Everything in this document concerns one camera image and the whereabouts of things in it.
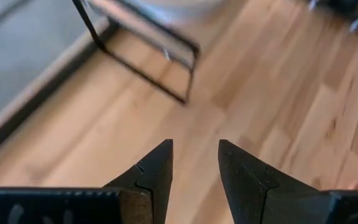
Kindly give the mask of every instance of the wooden floor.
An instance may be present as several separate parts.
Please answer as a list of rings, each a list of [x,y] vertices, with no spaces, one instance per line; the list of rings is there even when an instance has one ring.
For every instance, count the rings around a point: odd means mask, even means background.
[[[99,187],[174,139],[167,223],[232,222],[218,172],[228,139],[319,189],[358,178],[358,34],[291,0],[249,0],[204,56],[182,107],[94,56],[0,148],[0,185]],[[186,72],[121,32],[116,49],[182,90]]]

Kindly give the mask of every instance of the floor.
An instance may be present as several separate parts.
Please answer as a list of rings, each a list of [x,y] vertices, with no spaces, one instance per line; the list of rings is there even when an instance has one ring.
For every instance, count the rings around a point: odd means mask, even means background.
[[[231,223],[218,139],[319,189],[358,178],[358,34],[291,0],[249,0],[202,59],[187,107],[103,54],[0,148],[0,185],[99,187],[174,139],[167,223]],[[121,32],[116,49],[167,85],[187,75]]]
[[[0,0],[0,13],[18,1]],[[71,1],[30,0],[9,13],[0,22],[0,112],[85,30]]]

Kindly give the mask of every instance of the metal frame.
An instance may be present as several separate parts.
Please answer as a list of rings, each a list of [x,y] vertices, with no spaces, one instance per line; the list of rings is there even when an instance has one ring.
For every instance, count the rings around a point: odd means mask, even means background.
[[[180,58],[178,58],[176,55],[171,54],[170,52],[167,52],[167,50],[164,49],[162,46],[159,46],[156,41],[150,40],[145,35],[138,33],[136,30],[130,30],[130,29],[128,29],[128,27],[126,27],[129,31],[131,31],[135,35],[139,36],[141,39],[146,41],[148,44],[152,45],[156,49],[159,49],[160,51],[162,51],[163,54],[168,55],[169,60],[175,60],[188,69],[190,78],[188,80],[188,85],[187,85],[185,96],[183,97],[183,96],[180,96],[178,93],[176,93],[174,90],[171,90],[164,84],[160,83],[158,80],[153,79],[150,75],[146,74],[141,69],[135,67],[133,64],[131,64],[124,58],[122,58],[122,57],[118,56],[117,54],[115,54],[114,52],[110,51],[105,46],[103,41],[99,38],[99,35],[96,32],[95,28],[93,27],[85,9],[84,9],[84,6],[82,5],[82,2],[80,0],[72,0],[72,1],[74,3],[78,13],[80,14],[82,20],[84,21],[86,27],[88,28],[89,32],[91,33],[94,43],[101,51],[103,51],[105,54],[107,54],[108,56],[110,56],[111,58],[113,58],[114,60],[119,62],[121,65],[126,67],[131,72],[133,72],[133,74],[143,78],[149,84],[158,88],[160,91],[164,92],[168,96],[171,96],[172,98],[177,100],[179,103],[186,105],[189,102],[190,93],[191,93],[191,89],[192,89],[193,81],[194,81],[194,71],[195,71],[197,61],[198,61],[198,57],[200,55],[200,48],[199,48],[198,44],[196,44],[196,43],[192,42],[191,40],[187,39],[186,37],[178,34],[174,30],[164,27],[163,25],[161,25],[158,22],[151,19],[148,15],[141,12],[138,8],[131,6],[130,4],[128,4],[124,1],[121,1],[121,0],[112,0],[112,1],[118,2],[120,5],[122,5],[122,7],[125,7],[126,9],[130,10],[131,12],[137,14],[137,16],[144,18],[147,22],[151,23],[153,26],[157,27],[162,32],[169,35],[171,38],[175,39],[176,41],[181,42],[183,45],[185,45],[185,46],[189,47],[189,49],[191,49],[191,51],[193,52],[194,61],[193,61],[192,65],[188,65],[184,61],[182,61]]]

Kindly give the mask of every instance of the gray wall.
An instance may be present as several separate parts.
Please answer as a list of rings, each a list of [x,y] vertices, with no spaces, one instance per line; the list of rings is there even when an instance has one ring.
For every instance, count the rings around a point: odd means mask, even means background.
[[[33,0],[0,23],[0,111],[85,31],[71,0]]]

